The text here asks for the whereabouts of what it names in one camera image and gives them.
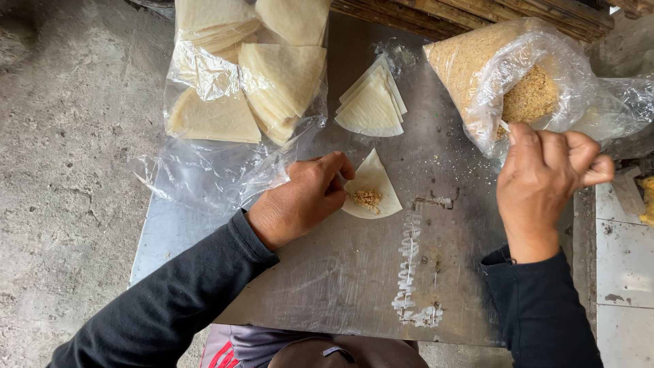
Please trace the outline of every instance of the hand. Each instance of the hand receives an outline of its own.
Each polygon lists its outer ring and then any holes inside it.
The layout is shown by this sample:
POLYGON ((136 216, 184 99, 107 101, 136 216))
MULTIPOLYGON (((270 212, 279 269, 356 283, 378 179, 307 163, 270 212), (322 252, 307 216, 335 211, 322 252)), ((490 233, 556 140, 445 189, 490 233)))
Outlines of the hand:
POLYGON ((511 124, 511 147, 497 179, 497 202, 517 263, 544 261, 559 252, 556 223, 574 192, 613 179, 613 161, 577 132, 535 132, 511 124))
POLYGON ((349 194, 338 173, 354 179, 354 168, 345 153, 297 161, 290 181, 264 192, 245 218, 268 249, 274 251, 307 234, 329 215, 343 207, 349 194))

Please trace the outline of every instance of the red stripe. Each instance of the red stripe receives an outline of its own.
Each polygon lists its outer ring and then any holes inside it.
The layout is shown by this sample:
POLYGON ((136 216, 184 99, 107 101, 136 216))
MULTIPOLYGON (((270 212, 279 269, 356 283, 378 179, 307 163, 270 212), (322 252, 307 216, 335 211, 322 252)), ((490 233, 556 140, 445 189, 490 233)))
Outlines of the red stripe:
POLYGON ((238 363, 239 363, 239 360, 238 360, 238 359, 234 359, 234 360, 232 360, 232 362, 231 362, 227 367, 225 367, 225 368, 234 368, 234 366, 237 365, 238 363))
POLYGON ((233 350, 230 351, 225 356, 225 358, 220 362, 220 365, 218 366, 218 368, 225 368, 227 366, 227 363, 229 363, 232 360, 232 358, 234 358, 234 351, 233 350))
POLYGON ((205 345, 204 349, 202 349, 202 356, 200 357, 200 367, 202 368, 202 359, 204 359, 204 351, 207 349, 207 345, 205 345))
POLYGON ((221 357, 223 354, 225 354, 225 352, 226 352, 227 350, 229 350, 231 347, 232 347, 232 342, 231 342, 231 341, 228 341, 228 342, 225 344, 225 346, 223 346, 222 349, 220 349, 220 350, 216 353, 216 355, 213 356, 213 359, 212 359, 211 362, 209 363, 209 368, 215 368, 215 367, 216 367, 216 364, 218 363, 218 359, 220 359, 220 357, 221 357))

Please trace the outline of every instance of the person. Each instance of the person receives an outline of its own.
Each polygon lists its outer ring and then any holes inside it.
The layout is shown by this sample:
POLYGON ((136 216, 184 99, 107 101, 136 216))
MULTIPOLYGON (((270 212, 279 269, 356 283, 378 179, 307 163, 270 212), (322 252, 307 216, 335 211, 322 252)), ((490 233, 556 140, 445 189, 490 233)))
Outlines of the person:
MULTIPOLYGON (((497 201, 508 245, 481 260, 514 367, 601 367, 555 223, 574 191, 610 181, 613 162, 584 134, 512 124, 497 201)), ((55 349, 51 368, 174 367, 195 333, 245 285, 279 262, 274 251, 342 207, 340 152, 297 161, 290 181, 263 193, 214 233, 100 310, 55 349)), ((247 326, 212 328, 201 366, 427 367, 410 344, 247 326), (225 343, 212 344, 215 339, 225 343)))

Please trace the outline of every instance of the scratched metal surface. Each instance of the scratched metal surface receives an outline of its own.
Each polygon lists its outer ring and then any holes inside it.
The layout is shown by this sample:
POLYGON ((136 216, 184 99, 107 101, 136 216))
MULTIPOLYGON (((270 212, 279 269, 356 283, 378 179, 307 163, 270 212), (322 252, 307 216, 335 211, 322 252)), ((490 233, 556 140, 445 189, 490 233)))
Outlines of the scratched metal surface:
MULTIPOLYGON (((253 280, 216 322, 501 346, 478 266, 506 239, 496 174, 465 136, 426 63, 427 40, 335 12, 329 27, 330 120, 304 156, 339 149, 357 166, 376 147, 404 209, 376 220, 338 211, 281 248, 281 262, 253 280), (338 97, 372 63, 378 46, 402 68, 396 82, 408 113, 405 133, 392 138, 350 133, 333 122, 338 97), (451 210, 425 202, 448 198, 451 210)), ((153 196, 130 283, 223 222, 153 196)), ((563 230, 571 224, 569 207, 560 222, 564 248, 572 239, 563 230)))

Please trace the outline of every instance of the gray pants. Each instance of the gray pants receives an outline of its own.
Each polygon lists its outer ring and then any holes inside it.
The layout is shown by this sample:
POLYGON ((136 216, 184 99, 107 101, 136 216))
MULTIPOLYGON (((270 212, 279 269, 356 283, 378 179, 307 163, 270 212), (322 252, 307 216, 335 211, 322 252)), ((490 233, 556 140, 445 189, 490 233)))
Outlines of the gray pants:
POLYGON ((268 363, 291 342, 324 333, 212 324, 200 368, 253 368, 268 363))

